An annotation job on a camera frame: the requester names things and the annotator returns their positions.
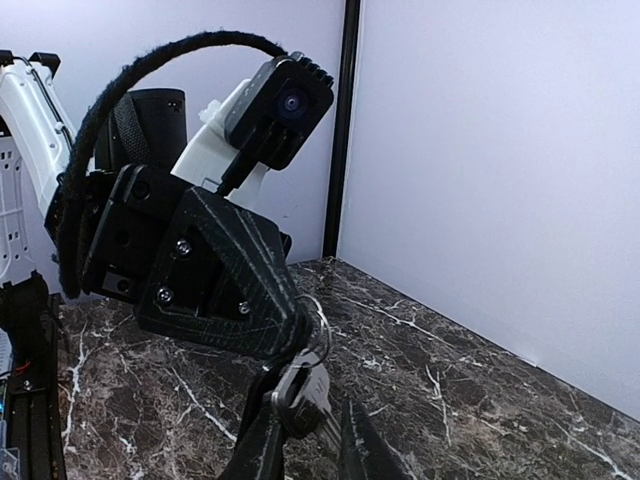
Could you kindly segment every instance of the dark marble surface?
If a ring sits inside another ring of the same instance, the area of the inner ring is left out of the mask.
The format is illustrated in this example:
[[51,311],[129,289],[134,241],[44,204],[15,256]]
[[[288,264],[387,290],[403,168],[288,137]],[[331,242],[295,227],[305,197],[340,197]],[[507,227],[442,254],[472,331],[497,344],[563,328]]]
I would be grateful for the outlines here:
[[[640,424],[333,260],[294,267],[333,325],[339,415],[360,399],[411,479],[638,480]],[[257,363],[140,332],[127,307],[64,307],[63,442],[70,479],[215,478]],[[311,436],[290,478],[335,478]]]

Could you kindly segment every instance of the black cylinder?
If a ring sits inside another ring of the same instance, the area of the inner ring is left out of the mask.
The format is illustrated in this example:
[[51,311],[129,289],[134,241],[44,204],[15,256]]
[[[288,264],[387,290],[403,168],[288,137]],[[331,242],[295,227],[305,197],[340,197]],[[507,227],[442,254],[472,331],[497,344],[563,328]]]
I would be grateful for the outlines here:
[[132,90],[102,126],[95,148],[96,168],[117,171],[136,163],[171,170],[186,145],[184,92]]

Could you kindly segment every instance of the white wall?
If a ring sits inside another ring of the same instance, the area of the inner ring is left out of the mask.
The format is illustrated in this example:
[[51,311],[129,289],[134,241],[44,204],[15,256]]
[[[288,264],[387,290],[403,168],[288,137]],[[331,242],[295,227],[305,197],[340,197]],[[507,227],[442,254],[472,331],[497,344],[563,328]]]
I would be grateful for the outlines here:
[[[301,50],[337,76],[344,2],[277,0],[22,0],[0,2],[0,48],[14,54],[57,53],[62,64],[58,94],[79,128],[90,105],[120,68],[151,48],[202,30],[244,30]],[[187,95],[189,135],[200,126],[197,113],[214,98],[224,99],[268,57],[243,47],[208,48],[174,60],[139,87],[175,87]],[[283,172],[268,175],[259,212],[291,234],[290,260],[321,254],[326,208],[333,110]],[[50,285],[57,269],[53,247],[40,227],[33,192],[27,209],[32,252]]]
[[366,2],[339,249],[636,418],[639,18]]

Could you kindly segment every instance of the black frame post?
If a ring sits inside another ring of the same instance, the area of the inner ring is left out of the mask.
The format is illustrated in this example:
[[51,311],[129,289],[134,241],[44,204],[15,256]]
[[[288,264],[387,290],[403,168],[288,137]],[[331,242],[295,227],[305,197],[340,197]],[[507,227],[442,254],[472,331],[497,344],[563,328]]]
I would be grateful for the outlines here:
[[329,194],[327,196],[324,244],[322,247],[322,256],[324,257],[335,257],[338,251],[340,217],[342,215],[344,181],[347,171],[347,155],[351,131],[353,87],[356,74],[358,32],[360,30],[360,5],[360,0],[345,0],[336,123],[333,132]]

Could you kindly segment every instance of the camera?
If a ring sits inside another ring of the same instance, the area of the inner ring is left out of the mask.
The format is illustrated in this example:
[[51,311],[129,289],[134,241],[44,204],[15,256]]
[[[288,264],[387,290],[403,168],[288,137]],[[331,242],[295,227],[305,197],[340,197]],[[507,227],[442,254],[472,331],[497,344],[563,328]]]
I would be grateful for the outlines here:
[[227,143],[274,170],[286,168],[333,103],[332,85],[301,52],[273,58],[225,118]]

